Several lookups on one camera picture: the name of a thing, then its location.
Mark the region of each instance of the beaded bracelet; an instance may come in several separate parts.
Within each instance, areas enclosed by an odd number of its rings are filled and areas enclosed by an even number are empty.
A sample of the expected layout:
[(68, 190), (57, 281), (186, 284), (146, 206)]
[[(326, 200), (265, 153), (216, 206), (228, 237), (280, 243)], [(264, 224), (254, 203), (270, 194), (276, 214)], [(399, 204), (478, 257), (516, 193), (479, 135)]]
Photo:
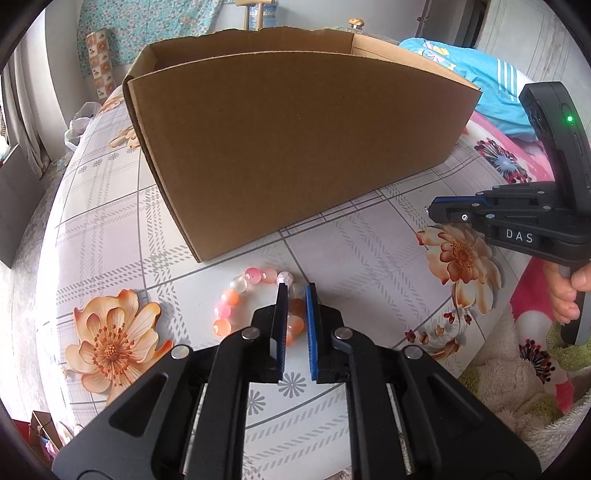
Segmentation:
[[(216, 303), (213, 312), (217, 318), (213, 322), (213, 333), (218, 337), (225, 337), (232, 333), (232, 324), (230, 316), (232, 314), (232, 307), (238, 304), (240, 294), (246, 292), (248, 285), (257, 285), (263, 282), (266, 284), (276, 283), (277, 285), (284, 283), (287, 288), (290, 288), (294, 282), (294, 277), (289, 272), (277, 273), (274, 268), (247, 268), (243, 275), (236, 277), (230, 283), (230, 288), (223, 291), (221, 299)], [(306, 302), (299, 298), (290, 298), (288, 302), (287, 315), (287, 335), (285, 337), (285, 344), (290, 346), (293, 343), (294, 335), (299, 335), (304, 331), (306, 323), (304, 316), (306, 315)]]

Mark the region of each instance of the fingernail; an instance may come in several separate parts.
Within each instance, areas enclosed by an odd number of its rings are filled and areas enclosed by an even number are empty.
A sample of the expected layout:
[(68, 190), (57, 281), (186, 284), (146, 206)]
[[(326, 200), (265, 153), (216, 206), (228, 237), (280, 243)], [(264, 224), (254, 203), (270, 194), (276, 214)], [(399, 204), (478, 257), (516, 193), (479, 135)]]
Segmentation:
[(587, 283), (587, 277), (585, 276), (585, 272), (582, 270), (578, 270), (573, 274), (573, 278), (570, 279), (573, 287), (577, 290), (583, 288)]
[(578, 307), (571, 307), (569, 308), (569, 317), (572, 318), (573, 320), (576, 320), (577, 318), (579, 318), (579, 308)]

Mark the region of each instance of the silver screw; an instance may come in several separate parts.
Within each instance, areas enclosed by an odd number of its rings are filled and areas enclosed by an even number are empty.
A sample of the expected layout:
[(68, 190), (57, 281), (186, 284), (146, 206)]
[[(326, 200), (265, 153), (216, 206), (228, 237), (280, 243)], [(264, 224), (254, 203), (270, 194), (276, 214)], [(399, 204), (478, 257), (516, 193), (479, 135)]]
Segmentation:
[(242, 331), (242, 338), (245, 340), (256, 340), (261, 335), (261, 331), (256, 327), (246, 327)]
[(335, 330), (335, 337), (339, 340), (349, 340), (353, 336), (353, 330), (347, 327), (339, 327)]
[(404, 349), (404, 355), (410, 360), (418, 360), (423, 356), (423, 349), (416, 345), (409, 345)]
[(170, 356), (175, 360), (181, 360), (185, 358), (188, 354), (191, 353), (191, 350), (187, 345), (177, 345), (172, 349), (170, 352)]

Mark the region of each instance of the gray floor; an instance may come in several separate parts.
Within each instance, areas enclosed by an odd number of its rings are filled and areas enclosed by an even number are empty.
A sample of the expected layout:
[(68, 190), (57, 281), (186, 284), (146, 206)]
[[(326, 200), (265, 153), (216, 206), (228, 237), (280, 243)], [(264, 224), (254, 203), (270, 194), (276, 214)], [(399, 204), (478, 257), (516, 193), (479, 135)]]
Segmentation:
[(12, 268), (0, 263), (0, 399), (13, 419), (47, 411), (37, 362), (35, 288), (41, 243), (65, 166), (51, 163), (41, 178), (46, 192), (23, 234)]

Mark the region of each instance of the finger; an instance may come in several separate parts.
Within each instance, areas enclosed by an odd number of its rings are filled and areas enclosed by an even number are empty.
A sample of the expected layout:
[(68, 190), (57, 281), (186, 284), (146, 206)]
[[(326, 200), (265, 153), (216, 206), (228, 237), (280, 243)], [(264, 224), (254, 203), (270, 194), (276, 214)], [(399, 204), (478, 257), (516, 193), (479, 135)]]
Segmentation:
[(563, 278), (560, 275), (558, 265), (545, 262), (544, 274), (548, 282), (548, 287), (553, 295), (564, 301), (574, 301), (576, 299), (577, 291), (573, 288), (568, 278)]
[(552, 303), (552, 308), (558, 313), (560, 316), (565, 318), (576, 320), (579, 318), (579, 307), (573, 301), (564, 301), (561, 300), (554, 295), (550, 294), (550, 302)]
[(591, 263), (577, 270), (570, 279), (574, 288), (579, 291), (591, 290)]
[(558, 313), (556, 310), (553, 310), (554, 312), (554, 319), (559, 322), (562, 323), (563, 325), (566, 325), (567, 323), (570, 323), (570, 319), (568, 319), (567, 317), (563, 317), (560, 313)]

